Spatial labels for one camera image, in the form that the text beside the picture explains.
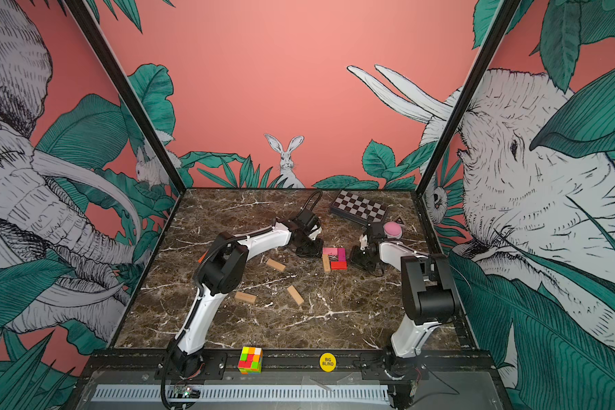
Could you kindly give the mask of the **light pink block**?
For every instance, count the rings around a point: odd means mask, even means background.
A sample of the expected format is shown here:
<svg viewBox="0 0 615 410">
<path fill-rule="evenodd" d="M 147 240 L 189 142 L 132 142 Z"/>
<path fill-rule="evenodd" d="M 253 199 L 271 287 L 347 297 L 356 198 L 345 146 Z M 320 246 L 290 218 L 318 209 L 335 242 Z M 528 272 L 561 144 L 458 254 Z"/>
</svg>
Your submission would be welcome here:
<svg viewBox="0 0 615 410">
<path fill-rule="evenodd" d="M 338 248 L 324 248 L 322 249 L 322 254 L 327 256 L 338 256 L 339 250 Z"/>
</svg>

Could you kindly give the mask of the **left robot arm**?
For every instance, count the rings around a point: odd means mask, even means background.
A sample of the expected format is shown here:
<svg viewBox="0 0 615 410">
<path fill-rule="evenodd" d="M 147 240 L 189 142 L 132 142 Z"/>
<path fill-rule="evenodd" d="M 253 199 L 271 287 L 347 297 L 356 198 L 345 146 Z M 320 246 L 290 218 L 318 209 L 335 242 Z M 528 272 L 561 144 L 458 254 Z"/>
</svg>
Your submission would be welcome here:
<svg viewBox="0 0 615 410">
<path fill-rule="evenodd" d="M 169 372 L 181 379 L 198 375 L 203 366 L 203 348 L 208 330 L 220 305 L 239 287 L 246 263 L 262 253 L 293 246 L 303 258 L 321 258 L 321 223 L 313 214 L 275 220 L 273 225 L 238 236 L 222 232 L 201 260 L 194 274 L 196 297 L 180 331 L 169 342 L 158 377 Z"/>
</svg>

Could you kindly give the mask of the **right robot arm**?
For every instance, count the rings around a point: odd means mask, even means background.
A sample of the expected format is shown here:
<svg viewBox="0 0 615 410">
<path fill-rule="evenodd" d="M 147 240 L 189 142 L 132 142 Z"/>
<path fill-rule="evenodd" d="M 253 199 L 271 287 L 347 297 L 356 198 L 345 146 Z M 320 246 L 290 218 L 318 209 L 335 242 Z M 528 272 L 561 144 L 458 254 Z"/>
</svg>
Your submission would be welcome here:
<svg viewBox="0 0 615 410">
<path fill-rule="evenodd" d="M 387 237 L 384 225 L 373 222 L 353 247 L 350 263 L 371 275 L 386 265 L 401 273 L 401 324 L 381 358 L 362 367 L 375 379 L 420 378 L 423 366 L 418 356 L 425 342 L 461 307 L 447 258 L 442 254 L 425 254 Z"/>
</svg>

